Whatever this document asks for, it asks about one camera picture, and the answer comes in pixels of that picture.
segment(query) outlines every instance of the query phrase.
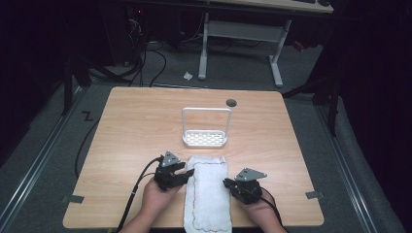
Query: white towel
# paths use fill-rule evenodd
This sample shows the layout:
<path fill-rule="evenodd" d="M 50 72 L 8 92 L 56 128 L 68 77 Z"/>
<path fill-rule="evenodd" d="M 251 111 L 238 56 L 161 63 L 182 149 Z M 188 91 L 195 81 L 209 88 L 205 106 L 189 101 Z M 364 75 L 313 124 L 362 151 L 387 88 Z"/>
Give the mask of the white towel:
<path fill-rule="evenodd" d="M 185 201 L 186 232 L 230 233 L 230 194 L 223 184 L 226 161 L 223 157 L 193 156 L 187 169 L 192 168 Z"/>

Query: black tape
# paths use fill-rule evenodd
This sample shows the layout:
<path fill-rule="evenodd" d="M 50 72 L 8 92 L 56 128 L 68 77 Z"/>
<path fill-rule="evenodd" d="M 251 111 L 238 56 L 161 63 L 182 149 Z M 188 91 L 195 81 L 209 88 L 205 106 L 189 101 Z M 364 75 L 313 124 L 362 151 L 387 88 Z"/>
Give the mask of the black tape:
<path fill-rule="evenodd" d="M 318 198 L 319 200 L 325 197 L 324 193 L 321 191 L 306 192 L 305 194 L 308 199 Z"/>
<path fill-rule="evenodd" d="M 83 200 L 85 198 L 83 196 L 76 196 L 76 195 L 63 195 L 63 198 L 61 198 L 61 203 L 69 203 L 69 202 L 73 202 L 73 203 L 79 203 L 82 204 Z"/>

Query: clear plastic holder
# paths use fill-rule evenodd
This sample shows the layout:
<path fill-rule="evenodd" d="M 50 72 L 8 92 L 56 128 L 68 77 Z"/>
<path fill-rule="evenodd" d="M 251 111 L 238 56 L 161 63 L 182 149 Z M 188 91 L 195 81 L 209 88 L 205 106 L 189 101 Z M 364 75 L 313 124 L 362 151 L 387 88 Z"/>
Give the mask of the clear plastic holder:
<path fill-rule="evenodd" d="M 224 131 L 220 129 L 187 129 L 186 114 L 191 111 L 208 111 L 227 113 L 227 122 Z M 227 141 L 227 131 L 230 125 L 231 109 L 221 108 L 183 108 L 183 142 L 188 147 L 221 148 Z"/>

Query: human hand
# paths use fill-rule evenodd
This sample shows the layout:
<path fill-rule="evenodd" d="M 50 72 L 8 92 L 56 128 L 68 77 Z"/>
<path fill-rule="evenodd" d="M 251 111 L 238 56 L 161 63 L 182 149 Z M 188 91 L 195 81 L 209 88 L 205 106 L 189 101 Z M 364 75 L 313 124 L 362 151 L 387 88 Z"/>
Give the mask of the human hand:
<path fill-rule="evenodd" d="M 273 206 L 276 206 L 272 196 L 265 189 L 262 190 L 261 197 L 270 202 Z M 256 223 L 264 233 L 287 232 L 279 222 L 273 209 L 264 201 L 259 200 L 258 202 L 249 205 L 245 205 L 237 199 L 236 201 L 239 203 L 240 207 L 246 211 L 249 218 Z"/>
<path fill-rule="evenodd" d="M 146 184 L 143 192 L 140 213 L 157 218 L 158 215 L 166 209 L 170 201 L 181 188 L 181 186 L 176 186 L 167 189 L 167 191 L 163 191 L 158 187 L 154 178 L 151 178 Z"/>
<path fill-rule="evenodd" d="M 139 213 L 121 230 L 121 233 L 147 233 L 157 217 L 166 209 L 181 186 L 161 190 L 153 178 L 143 191 L 142 207 Z"/>

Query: cable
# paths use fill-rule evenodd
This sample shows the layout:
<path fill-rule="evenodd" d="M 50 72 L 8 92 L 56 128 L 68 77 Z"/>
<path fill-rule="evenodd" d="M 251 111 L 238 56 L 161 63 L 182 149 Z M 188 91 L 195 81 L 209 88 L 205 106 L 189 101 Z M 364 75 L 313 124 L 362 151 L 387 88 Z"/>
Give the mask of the cable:
<path fill-rule="evenodd" d="M 128 86 L 132 86 L 132 85 L 133 85 L 134 80 L 136 79 L 136 77 L 137 77 L 139 74 L 142 75 L 142 69 L 143 69 L 144 63 L 143 63 L 142 58 L 140 57 L 140 55 L 139 55 L 139 57 L 138 57 L 138 61 L 139 61 L 139 64 L 140 64 L 139 69 L 137 70 L 137 72 L 136 72 L 136 74 L 133 76 L 133 78 L 130 80 L 130 83 L 128 84 Z"/>
<path fill-rule="evenodd" d="M 152 41 L 152 42 L 148 42 L 148 45 L 149 44 L 160 44 L 160 46 L 156 49 L 151 49 L 151 50 L 148 50 L 148 51 L 161 50 L 164 47 L 164 43 L 162 41 Z"/>
<path fill-rule="evenodd" d="M 217 44 L 217 46 L 226 46 L 226 48 L 222 49 L 222 50 L 214 50 L 212 49 L 212 43 L 209 43 L 208 45 L 208 50 L 210 51 L 216 51 L 216 52 L 223 52 L 223 51 L 227 51 L 229 50 L 232 45 L 233 45 L 233 40 L 229 39 L 229 38 L 211 38 L 210 42 L 215 42 Z"/>
<path fill-rule="evenodd" d="M 124 225 L 124 222 L 126 221 L 127 215 L 129 213 L 129 210 L 130 210 L 130 207 L 131 207 L 131 204 L 133 203 L 134 196 L 136 195 L 137 188 L 139 188 L 140 181 L 143 180 L 143 178 L 145 178 L 147 176 L 147 175 L 145 175 L 145 173 L 148 170 L 148 168 L 155 162 L 161 162 L 161 158 L 162 157 L 157 157 L 157 158 L 153 159 L 152 161 L 150 161 L 149 164 L 146 165 L 145 169 L 143 169 L 142 173 L 140 174 L 139 179 L 137 180 L 136 184 L 133 187 L 133 190 L 130 193 L 130 197 L 127 201 L 126 208 L 124 209 L 123 216 L 121 217 L 121 221 L 120 221 L 119 226 L 118 226 L 118 232 L 120 232 L 121 229 L 123 228 L 123 225 Z"/>
<path fill-rule="evenodd" d="M 272 196 L 272 194 L 270 194 L 270 192 L 267 191 L 266 189 L 264 189 L 263 187 L 261 187 L 261 189 L 263 189 L 263 190 L 265 190 L 267 193 L 269 193 L 269 195 L 270 195 L 270 196 L 272 197 L 272 199 L 273 199 L 273 203 L 275 203 L 275 198 Z M 279 211 L 278 211 L 278 208 L 276 208 L 276 206 L 274 206 L 272 203 L 270 203 L 268 200 L 264 199 L 263 197 L 257 196 L 256 194 L 252 193 L 251 191 L 249 191 L 249 190 L 247 190 L 247 189 L 242 189 L 242 190 L 243 190 L 243 191 L 246 191 L 247 193 L 249 193 L 249 194 L 251 194 L 251 195 L 253 195 L 253 196 L 255 196 L 255 197 L 257 197 L 258 199 L 262 200 L 262 201 L 265 202 L 267 205 L 269 205 L 270 208 L 272 208 L 273 212 L 275 213 L 276 218 L 278 218 L 279 223 L 281 223 L 281 225 L 283 226 L 282 219 L 281 219 L 281 215 L 280 215 L 280 213 L 279 213 Z"/>
<path fill-rule="evenodd" d="M 202 46 L 202 42 L 198 42 L 197 40 L 201 39 L 203 36 L 200 36 L 198 38 L 194 38 L 191 41 L 185 41 L 184 43 L 181 43 L 182 47 L 189 48 L 189 49 L 197 49 Z"/>
<path fill-rule="evenodd" d="M 232 43 L 233 43 L 235 46 L 247 47 L 247 48 L 261 47 L 261 46 L 264 46 L 264 45 L 269 44 L 269 42 L 264 42 L 264 41 L 251 41 L 251 42 L 253 42 L 253 44 L 252 44 L 252 45 L 249 45 L 249 44 L 247 44 L 247 43 L 245 43 L 245 42 L 246 42 L 245 40 L 233 40 L 233 41 L 232 41 Z"/>
<path fill-rule="evenodd" d="M 204 18 L 204 17 L 205 17 L 205 14 L 203 13 L 203 14 L 202 14 L 202 17 L 200 18 L 199 26 L 197 27 L 197 30 L 196 30 L 196 32 L 194 33 L 194 35 L 193 35 L 190 39 L 184 40 L 184 41 L 182 41 L 181 43 L 189 42 L 189 41 L 193 41 L 193 40 L 197 40 L 197 39 L 203 37 L 203 36 L 199 36 L 199 37 L 196 37 L 196 36 L 199 34 L 200 28 L 202 27 L 202 22 L 203 22 L 203 18 Z"/>
<path fill-rule="evenodd" d="M 146 174 L 145 176 L 143 176 L 142 179 L 145 178 L 145 177 L 147 177 L 147 176 L 149 176 L 149 175 L 154 175 L 154 174 L 155 174 L 155 173 L 148 173 L 148 174 Z"/>
<path fill-rule="evenodd" d="M 166 68 L 166 57 L 165 57 L 163 54 L 161 54 L 160 52 L 158 52 L 158 51 L 155 51 L 155 50 L 150 50 L 150 51 L 159 54 L 159 55 L 160 55 L 161 57 L 163 57 L 163 59 L 164 59 L 163 68 L 162 68 L 161 71 L 152 79 L 151 83 L 149 84 L 149 87 L 152 87 L 152 85 L 153 85 L 154 82 L 155 82 L 155 79 L 157 79 L 157 77 L 159 77 L 160 74 L 161 74 L 161 73 L 164 71 L 164 69 Z"/>
<path fill-rule="evenodd" d="M 144 53 L 145 58 L 143 58 L 143 66 L 145 66 L 145 64 L 146 64 L 146 58 L 147 58 L 146 52 L 147 52 L 147 48 L 145 48 L 145 53 Z M 142 67 L 142 70 L 140 71 L 139 86 L 143 87 L 143 67 Z"/>
<path fill-rule="evenodd" d="M 88 138 L 88 135 L 90 135 L 91 131 L 93 130 L 94 127 L 96 127 L 97 123 L 100 121 L 100 118 L 94 122 L 94 124 L 91 126 L 91 128 L 88 130 L 86 136 L 83 138 L 82 144 L 79 147 L 78 154 L 76 155 L 76 160 L 75 160 L 75 175 L 76 179 L 79 178 L 79 168 L 78 168 L 78 163 L 79 163 L 79 157 L 80 157 L 80 152 L 82 151 L 83 147 L 85 146 L 86 139 Z"/>

